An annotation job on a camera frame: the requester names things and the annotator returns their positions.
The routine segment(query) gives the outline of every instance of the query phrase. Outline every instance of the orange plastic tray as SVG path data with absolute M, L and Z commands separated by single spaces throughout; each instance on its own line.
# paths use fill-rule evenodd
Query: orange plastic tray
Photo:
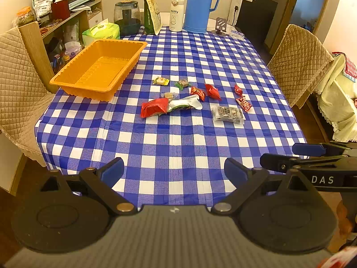
M 50 81 L 70 94 L 110 101 L 147 46 L 144 41 L 99 39 L 73 58 Z

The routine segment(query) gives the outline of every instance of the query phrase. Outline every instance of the drawer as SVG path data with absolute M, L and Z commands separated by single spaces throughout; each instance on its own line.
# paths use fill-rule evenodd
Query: drawer
M 89 28 L 96 26 L 98 23 L 103 21 L 102 12 L 99 12 L 96 16 L 89 20 Z

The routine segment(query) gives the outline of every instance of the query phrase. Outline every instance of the white water bottle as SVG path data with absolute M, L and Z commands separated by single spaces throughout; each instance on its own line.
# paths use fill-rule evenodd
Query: white water bottle
M 171 31 L 182 31 L 184 3 L 185 0 L 171 0 L 170 26 L 168 27 Z

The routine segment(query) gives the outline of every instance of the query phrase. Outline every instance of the mini fridge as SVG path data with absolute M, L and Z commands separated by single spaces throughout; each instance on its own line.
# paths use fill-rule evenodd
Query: mini fridge
M 274 0 L 232 0 L 227 23 L 239 28 L 254 47 L 260 48 L 277 6 Z

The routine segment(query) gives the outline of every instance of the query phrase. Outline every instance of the tablecloth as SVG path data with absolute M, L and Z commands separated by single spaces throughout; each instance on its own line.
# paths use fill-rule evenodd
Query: tablecloth
M 127 39 L 148 46 L 110 102 L 60 89 L 37 122 L 35 135 L 49 169 L 75 174 L 121 157 L 125 172 L 113 189 L 136 206 L 211 207 L 235 189 L 224 175 L 226 158 L 250 168 L 259 166 L 263 153 L 291 155 L 295 142 L 305 142 L 280 88 L 248 40 L 176 33 L 167 27 L 158 36 Z M 157 76 L 169 78 L 169 85 L 153 85 Z M 222 101 L 206 97 L 202 110 L 140 117 L 141 104 L 162 92 L 188 96 L 190 88 L 174 86 L 183 78 L 200 89 L 214 85 Z M 212 107 L 237 107 L 235 83 L 253 104 L 245 124 L 213 121 Z

